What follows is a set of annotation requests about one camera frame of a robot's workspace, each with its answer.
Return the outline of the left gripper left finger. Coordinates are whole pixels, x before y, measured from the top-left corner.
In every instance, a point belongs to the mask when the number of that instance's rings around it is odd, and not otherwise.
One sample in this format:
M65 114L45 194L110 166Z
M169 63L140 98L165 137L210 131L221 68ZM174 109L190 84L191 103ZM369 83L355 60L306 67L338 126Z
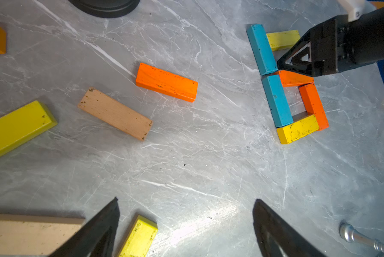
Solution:
M114 198L85 226L54 251L52 257L111 257L119 224L118 198Z

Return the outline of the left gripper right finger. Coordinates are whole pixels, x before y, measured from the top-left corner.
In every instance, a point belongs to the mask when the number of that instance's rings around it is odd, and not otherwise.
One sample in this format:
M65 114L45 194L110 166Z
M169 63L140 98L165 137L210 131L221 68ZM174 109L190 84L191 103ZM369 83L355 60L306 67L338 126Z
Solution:
M264 257L323 257L316 247L295 231L264 201L253 207L254 230Z

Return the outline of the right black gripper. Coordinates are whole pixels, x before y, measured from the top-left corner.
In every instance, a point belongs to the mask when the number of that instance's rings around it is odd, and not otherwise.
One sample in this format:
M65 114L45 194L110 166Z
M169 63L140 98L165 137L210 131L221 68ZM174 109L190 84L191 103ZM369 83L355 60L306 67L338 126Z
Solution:
M384 60L384 7L349 22L338 15L308 30L278 61L278 70L309 77Z

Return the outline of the teal block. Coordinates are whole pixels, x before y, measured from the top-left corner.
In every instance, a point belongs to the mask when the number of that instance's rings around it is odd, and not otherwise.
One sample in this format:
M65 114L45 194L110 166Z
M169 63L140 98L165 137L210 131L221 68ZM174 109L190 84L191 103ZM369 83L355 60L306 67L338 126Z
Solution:
M263 25L253 24L247 28L247 35L261 76L278 70Z
M279 75L261 79L276 128L294 123Z

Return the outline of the tan block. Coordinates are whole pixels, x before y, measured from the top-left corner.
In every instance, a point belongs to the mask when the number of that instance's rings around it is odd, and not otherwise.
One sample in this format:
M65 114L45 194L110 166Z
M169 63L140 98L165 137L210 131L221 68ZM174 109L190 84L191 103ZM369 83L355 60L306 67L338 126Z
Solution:
M78 107L140 141L145 140L153 125L152 120L93 87L88 89Z
M84 221L0 214L0 256L47 256L79 231Z

